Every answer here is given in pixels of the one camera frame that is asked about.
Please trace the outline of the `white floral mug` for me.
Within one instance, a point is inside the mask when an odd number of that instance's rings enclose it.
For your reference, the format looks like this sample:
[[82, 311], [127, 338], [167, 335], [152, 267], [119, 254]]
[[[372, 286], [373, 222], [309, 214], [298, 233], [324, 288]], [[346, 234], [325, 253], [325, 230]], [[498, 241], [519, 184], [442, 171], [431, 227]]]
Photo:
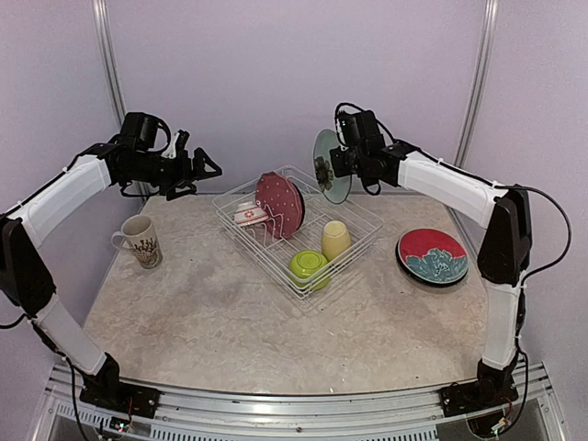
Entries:
[[131, 254], [144, 269], [155, 269], [163, 254], [153, 220], [135, 215], [123, 222], [111, 235], [111, 244], [119, 251]]

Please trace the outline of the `black striped rim plate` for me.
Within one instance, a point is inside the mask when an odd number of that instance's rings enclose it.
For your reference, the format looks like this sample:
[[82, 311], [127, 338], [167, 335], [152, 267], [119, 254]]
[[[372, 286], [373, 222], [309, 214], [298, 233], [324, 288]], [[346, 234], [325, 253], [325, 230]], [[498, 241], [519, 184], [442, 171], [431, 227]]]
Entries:
[[469, 272], [466, 254], [453, 255], [438, 247], [425, 254], [408, 253], [398, 241], [396, 261], [403, 273], [412, 280], [431, 288], [449, 288], [460, 283]]

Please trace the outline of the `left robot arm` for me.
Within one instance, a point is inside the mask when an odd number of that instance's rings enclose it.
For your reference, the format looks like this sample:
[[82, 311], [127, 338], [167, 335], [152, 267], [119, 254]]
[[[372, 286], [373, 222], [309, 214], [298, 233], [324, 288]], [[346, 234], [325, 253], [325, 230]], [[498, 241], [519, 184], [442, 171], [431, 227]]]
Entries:
[[168, 200], [196, 194], [198, 181], [222, 169], [203, 149], [175, 156], [98, 143], [31, 196], [1, 216], [1, 290], [30, 320], [52, 351], [69, 360], [108, 408], [129, 398], [118, 362], [97, 345], [68, 311], [45, 261], [49, 238], [90, 199], [113, 186], [147, 183]]

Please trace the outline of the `pink polka dot plate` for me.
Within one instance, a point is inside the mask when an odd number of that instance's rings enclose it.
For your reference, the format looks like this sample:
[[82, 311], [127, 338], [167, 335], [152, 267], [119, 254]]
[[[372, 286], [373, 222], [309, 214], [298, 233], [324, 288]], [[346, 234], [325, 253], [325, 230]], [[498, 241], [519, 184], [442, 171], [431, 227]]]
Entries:
[[267, 213], [268, 231], [278, 239], [289, 239], [300, 221], [295, 189], [291, 181], [276, 172], [262, 174], [256, 183], [255, 201]]

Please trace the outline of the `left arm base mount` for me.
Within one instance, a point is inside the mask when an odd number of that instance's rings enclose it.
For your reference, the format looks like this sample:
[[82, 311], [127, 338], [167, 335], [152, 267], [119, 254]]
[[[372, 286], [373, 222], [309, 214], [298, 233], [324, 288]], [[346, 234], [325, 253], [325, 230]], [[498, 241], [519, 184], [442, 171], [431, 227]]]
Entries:
[[120, 382], [114, 388], [84, 385], [80, 399], [84, 403], [110, 411], [153, 419], [161, 392], [157, 389]]

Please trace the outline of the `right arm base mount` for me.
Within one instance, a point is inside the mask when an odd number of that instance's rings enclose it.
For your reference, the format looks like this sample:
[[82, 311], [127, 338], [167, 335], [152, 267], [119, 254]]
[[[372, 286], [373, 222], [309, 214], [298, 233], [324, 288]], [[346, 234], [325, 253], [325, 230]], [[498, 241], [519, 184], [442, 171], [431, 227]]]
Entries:
[[491, 380], [473, 380], [466, 383], [451, 383], [438, 391], [445, 417], [490, 409], [516, 401], [518, 391], [513, 383], [495, 389]]

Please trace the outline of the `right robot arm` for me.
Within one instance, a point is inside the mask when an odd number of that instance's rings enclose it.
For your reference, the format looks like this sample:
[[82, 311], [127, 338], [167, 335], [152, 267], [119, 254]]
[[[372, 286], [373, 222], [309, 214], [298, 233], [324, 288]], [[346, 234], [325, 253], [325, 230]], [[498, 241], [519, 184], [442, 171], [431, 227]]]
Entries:
[[433, 198], [485, 230], [477, 265], [488, 296], [487, 333], [470, 400], [488, 408], [515, 397], [513, 371], [525, 320], [532, 229], [528, 193], [473, 176], [406, 141], [369, 149], [335, 144], [326, 151], [333, 175], [357, 175], [366, 186], [386, 183]]

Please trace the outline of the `teal green plate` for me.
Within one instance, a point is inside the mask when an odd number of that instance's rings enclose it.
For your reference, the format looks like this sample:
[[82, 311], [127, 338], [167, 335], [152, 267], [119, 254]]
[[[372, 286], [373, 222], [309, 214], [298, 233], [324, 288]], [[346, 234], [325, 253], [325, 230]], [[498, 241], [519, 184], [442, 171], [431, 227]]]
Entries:
[[340, 153], [341, 147], [333, 130], [324, 129], [319, 132], [313, 147], [313, 167], [319, 189], [326, 199], [339, 205], [346, 201], [351, 187], [350, 175], [336, 177], [332, 153]]

